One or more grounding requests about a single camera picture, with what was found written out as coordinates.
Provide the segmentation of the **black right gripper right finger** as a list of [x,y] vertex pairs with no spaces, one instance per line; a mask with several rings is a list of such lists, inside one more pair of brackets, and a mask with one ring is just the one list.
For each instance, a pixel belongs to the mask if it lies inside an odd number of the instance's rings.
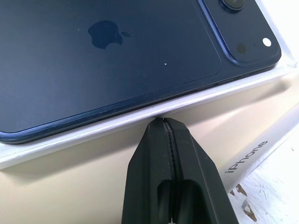
[[174,166],[174,224],[236,224],[236,215],[213,160],[182,122],[164,120]]

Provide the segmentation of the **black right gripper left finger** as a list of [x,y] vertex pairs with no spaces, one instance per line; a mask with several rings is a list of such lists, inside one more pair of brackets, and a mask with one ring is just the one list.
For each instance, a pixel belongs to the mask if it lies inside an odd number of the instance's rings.
[[148,123],[128,164],[121,224],[168,224],[174,178],[164,121]]

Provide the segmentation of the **white phone box lid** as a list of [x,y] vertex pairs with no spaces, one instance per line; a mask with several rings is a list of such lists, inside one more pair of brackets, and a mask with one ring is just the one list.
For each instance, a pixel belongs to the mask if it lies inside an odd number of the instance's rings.
[[239,224],[299,224],[299,105],[220,175]]

